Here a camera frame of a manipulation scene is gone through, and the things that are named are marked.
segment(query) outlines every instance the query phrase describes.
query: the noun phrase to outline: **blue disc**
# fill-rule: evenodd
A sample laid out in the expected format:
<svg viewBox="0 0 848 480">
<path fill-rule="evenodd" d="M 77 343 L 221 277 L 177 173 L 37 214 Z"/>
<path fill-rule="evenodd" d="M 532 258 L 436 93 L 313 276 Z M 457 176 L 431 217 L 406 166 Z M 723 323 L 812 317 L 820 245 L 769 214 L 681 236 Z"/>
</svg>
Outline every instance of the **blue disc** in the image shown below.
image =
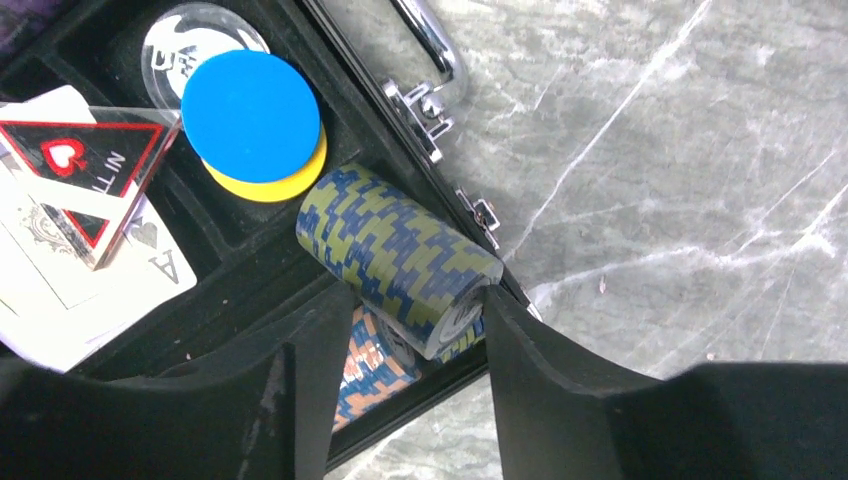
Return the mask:
<svg viewBox="0 0 848 480">
<path fill-rule="evenodd" d="M 321 135 L 318 102 L 306 80 L 263 52 L 236 50 L 202 63 L 186 84 L 181 110 L 197 154 L 242 182 L 294 174 Z"/>
</svg>

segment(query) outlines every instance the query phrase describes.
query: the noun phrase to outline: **case handle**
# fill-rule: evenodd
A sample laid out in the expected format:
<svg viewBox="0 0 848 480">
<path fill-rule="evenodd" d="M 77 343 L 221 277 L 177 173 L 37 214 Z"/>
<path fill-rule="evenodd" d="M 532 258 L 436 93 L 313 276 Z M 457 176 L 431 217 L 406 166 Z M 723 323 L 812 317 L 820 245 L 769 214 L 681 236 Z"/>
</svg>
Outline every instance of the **case handle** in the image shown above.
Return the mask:
<svg viewBox="0 0 848 480">
<path fill-rule="evenodd" d="M 465 62 L 426 0 L 391 2 L 442 74 L 443 83 L 433 87 L 431 93 L 419 100 L 421 111 L 427 118 L 438 118 L 447 108 L 465 98 L 468 92 Z"/>
</svg>

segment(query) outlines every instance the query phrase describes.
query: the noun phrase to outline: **marble surface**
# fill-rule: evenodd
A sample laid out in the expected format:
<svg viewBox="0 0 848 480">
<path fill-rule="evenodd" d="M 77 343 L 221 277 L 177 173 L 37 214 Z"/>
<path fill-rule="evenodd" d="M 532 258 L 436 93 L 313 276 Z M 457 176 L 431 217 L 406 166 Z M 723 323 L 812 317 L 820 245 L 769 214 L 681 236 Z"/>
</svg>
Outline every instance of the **marble surface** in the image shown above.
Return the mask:
<svg viewBox="0 0 848 480">
<path fill-rule="evenodd" d="M 325 2 L 378 78 L 436 78 L 388 0 Z M 431 5 L 472 83 L 441 168 L 546 323 L 658 377 L 848 361 L 848 7 Z M 327 478 L 502 478 L 488 379 Z"/>
</svg>

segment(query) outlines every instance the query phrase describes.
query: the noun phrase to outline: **purple object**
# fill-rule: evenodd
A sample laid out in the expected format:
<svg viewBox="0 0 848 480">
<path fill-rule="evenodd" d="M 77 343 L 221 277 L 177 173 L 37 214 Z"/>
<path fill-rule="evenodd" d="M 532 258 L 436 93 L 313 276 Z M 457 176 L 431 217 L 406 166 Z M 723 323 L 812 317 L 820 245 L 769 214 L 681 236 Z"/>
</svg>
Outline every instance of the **purple object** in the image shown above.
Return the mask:
<svg viewBox="0 0 848 480">
<path fill-rule="evenodd" d="M 73 0 L 0 0 L 0 63 L 26 46 Z"/>
</svg>

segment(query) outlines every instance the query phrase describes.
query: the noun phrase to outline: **yellow disc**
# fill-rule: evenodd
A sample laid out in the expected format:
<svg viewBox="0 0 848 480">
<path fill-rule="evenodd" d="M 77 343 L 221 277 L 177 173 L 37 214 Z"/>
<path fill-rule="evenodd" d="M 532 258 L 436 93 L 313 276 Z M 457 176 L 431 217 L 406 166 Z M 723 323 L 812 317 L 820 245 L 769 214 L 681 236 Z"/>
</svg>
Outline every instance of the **yellow disc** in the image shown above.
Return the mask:
<svg viewBox="0 0 848 480">
<path fill-rule="evenodd" d="M 324 162 L 327 160 L 327 135 L 324 133 L 324 128 L 321 128 L 321 136 L 318 139 L 318 147 L 312 158 L 306 162 L 300 170 L 294 175 L 288 176 L 282 180 L 270 183 L 249 183 L 236 180 L 228 177 L 223 173 L 212 168 L 211 165 L 203 162 L 203 166 L 212 175 L 222 187 L 227 189 L 233 195 L 251 200 L 254 202 L 273 203 L 282 202 L 294 198 L 305 192 L 321 175 L 321 170 L 324 169 Z"/>
</svg>

